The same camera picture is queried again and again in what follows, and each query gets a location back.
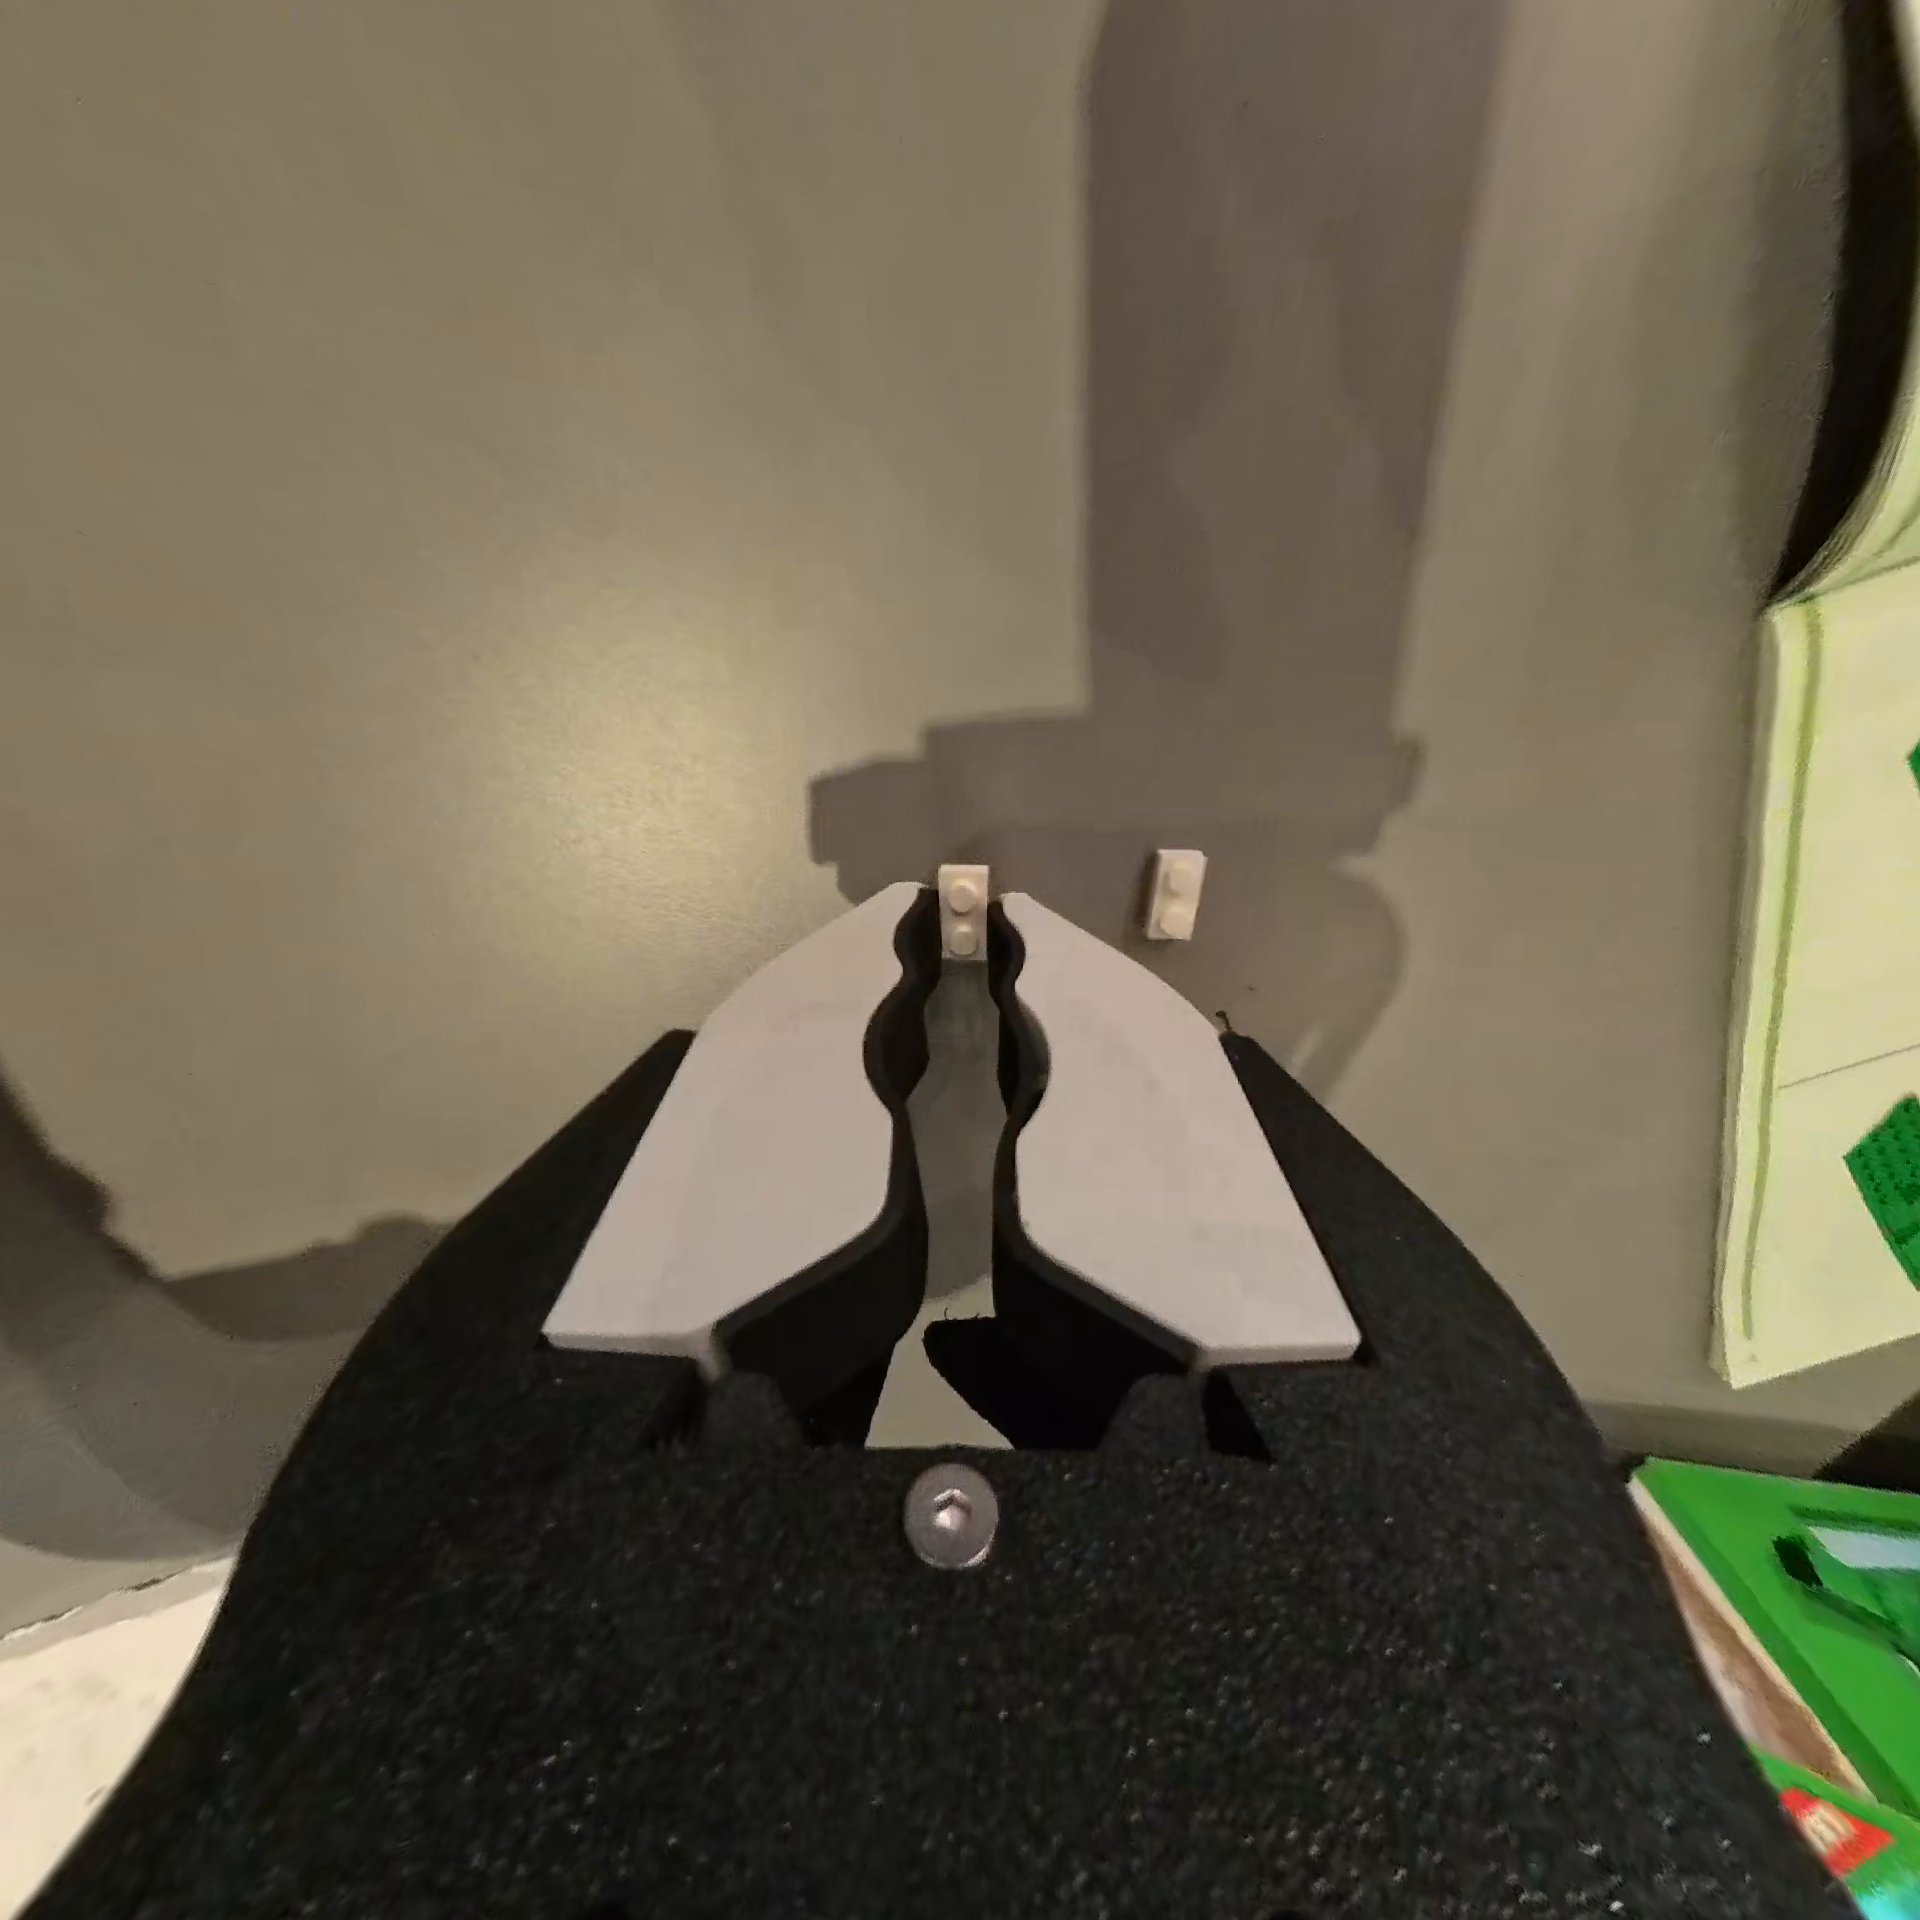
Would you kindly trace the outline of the building instruction booklet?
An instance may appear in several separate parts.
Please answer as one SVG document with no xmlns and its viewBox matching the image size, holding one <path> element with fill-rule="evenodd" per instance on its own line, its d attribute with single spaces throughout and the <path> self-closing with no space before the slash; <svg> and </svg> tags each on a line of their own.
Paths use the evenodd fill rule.
<svg viewBox="0 0 1920 1920">
<path fill-rule="evenodd" d="M 1910 420 L 1754 627 L 1709 1367 L 1920 1328 L 1920 503 Z"/>
</svg>

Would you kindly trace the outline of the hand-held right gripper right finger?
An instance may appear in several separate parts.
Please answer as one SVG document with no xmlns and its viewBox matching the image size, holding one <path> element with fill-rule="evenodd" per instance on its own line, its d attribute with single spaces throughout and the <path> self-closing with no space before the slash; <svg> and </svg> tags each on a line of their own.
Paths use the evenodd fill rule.
<svg viewBox="0 0 1920 1920">
<path fill-rule="evenodd" d="M 1360 1328 L 1236 1077 L 1157 970 L 1024 893 L 989 897 L 989 1316 L 926 1360 L 1012 1448 L 1099 1448 L 1151 1376 L 1355 1360 Z"/>
</svg>

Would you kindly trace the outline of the green toy box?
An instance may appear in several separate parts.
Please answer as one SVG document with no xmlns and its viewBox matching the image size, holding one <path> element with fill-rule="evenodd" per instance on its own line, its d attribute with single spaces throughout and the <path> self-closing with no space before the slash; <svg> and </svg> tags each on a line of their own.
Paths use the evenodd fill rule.
<svg viewBox="0 0 1920 1920">
<path fill-rule="evenodd" d="M 1920 1915 L 1920 1498 L 1645 1457 L 1693 1652 L 1862 1920 Z"/>
</svg>

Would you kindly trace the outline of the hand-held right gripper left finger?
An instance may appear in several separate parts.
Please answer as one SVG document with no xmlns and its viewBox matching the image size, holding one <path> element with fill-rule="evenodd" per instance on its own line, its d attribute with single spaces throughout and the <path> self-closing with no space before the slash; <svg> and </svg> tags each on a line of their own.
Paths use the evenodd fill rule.
<svg viewBox="0 0 1920 1920">
<path fill-rule="evenodd" d="M 548 1345 L 753 1367 L 865 1436 L 919 1316 L 919 888 L 739 979 L 687 1040 L 548 1320 Z"/>
</svg>

